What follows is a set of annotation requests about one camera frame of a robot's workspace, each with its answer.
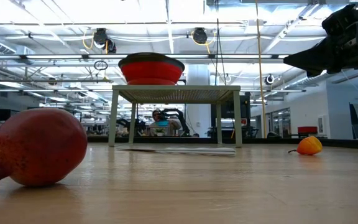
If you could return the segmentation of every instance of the table top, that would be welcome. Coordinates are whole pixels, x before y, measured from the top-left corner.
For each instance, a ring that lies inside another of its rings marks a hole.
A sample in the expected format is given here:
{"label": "table top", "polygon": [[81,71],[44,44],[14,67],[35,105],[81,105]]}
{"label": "table top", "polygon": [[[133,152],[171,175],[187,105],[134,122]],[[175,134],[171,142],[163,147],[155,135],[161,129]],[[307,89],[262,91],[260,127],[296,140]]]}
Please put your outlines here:
{"label": "table top", "polygon": [[209,85],[116,85],[112,90],[131,103],[216,104],[233,97],[240,86]]}

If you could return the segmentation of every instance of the wooden surface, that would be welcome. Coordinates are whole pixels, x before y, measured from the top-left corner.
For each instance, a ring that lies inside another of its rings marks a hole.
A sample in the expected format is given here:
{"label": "wooden surface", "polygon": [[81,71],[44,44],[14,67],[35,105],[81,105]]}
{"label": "wooden surface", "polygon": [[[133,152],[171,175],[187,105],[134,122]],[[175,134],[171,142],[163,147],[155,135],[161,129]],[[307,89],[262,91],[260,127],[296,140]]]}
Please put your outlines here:
{"label": "wooden surface", "polygon": [[293,148],[212,157],[90,144],[54,187],[2,180],[0,223],[358,223],[358,149],[287,154]]}

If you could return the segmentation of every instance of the man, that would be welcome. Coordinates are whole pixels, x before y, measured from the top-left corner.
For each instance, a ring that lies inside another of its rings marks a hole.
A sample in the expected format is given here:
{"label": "man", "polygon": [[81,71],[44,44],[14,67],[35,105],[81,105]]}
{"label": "man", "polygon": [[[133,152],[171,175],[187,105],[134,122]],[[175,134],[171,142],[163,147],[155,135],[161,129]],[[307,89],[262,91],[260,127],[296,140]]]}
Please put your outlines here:
{"label": "man", "polygon": [[181,124],[173,120],[168,120],[166,126],[158,125],[159,121],[167,121],[159,110],[153,111],[153,119],[155,122],[150,124],[150,136],[156,136],[157,129],[163,129],[165,131],[165,136],[174,136],[175,131],[181,129]]}

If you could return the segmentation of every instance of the pomegranate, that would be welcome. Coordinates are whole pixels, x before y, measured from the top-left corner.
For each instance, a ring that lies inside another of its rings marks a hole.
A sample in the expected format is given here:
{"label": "pomegranate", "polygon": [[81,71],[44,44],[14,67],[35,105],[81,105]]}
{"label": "pomegranate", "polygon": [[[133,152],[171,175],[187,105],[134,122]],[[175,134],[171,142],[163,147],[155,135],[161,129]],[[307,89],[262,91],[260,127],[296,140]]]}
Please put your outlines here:
{"label": "pomegranate", "polygon": [[61,109],[22,111],[0,127],[0,180],[52,185],[85,157],[86,133],[81,123]]}

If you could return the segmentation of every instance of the red plastic bowl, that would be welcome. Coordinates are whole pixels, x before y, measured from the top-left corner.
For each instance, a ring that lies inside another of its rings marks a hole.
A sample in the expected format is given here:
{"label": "red plastic bowl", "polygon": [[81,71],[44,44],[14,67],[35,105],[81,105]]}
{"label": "red plastic bowl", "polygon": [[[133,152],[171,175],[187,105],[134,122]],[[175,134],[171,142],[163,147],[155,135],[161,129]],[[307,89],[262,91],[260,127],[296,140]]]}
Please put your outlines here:
{"label": "red plastic bowl", "polygon": [[118,66],[129,85],[174,85],[185,69],[180,61],[157,53],[130,54]]}

